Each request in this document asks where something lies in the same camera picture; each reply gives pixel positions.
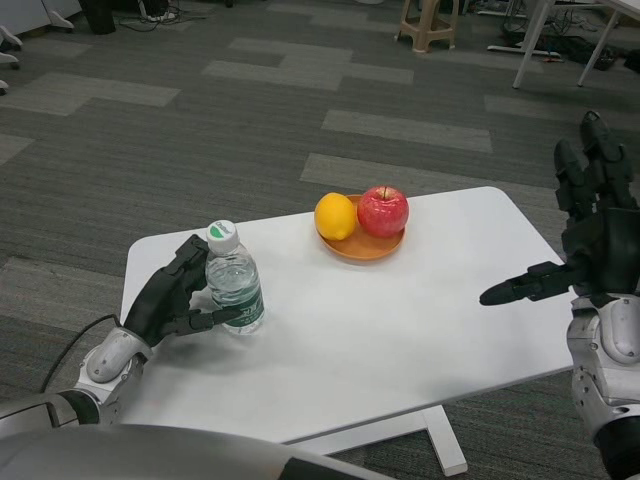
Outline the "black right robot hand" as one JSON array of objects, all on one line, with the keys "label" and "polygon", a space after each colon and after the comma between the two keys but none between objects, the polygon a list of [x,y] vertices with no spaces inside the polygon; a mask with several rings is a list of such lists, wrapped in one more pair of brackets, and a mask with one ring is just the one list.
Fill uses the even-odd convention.
[{"label": "black right robot hand", "polygon": [[558,207],[568,214],[566,262],[544,262],[480,295],[484,306],[539,301],[574,289],[579,296],[634,294],[639,282],[639,204],[624,146],[594,111],[580,123],[582,161],[566,140],[554,149]]}]

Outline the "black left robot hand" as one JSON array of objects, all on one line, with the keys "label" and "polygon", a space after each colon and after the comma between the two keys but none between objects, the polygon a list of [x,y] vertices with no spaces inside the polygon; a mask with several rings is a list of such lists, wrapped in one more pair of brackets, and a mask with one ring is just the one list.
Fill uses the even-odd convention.
[{"label": "black left robot hand", "polygon": [[197,235],[189,237],[178,248],[175,258],[157,270],[141,289],[124,328],[154,347],[169,335],[200,333],[238,318],[242,311],[234,307],[212,313],[190,308],[192,295],[207,286],[207,256],[206,242]]}]

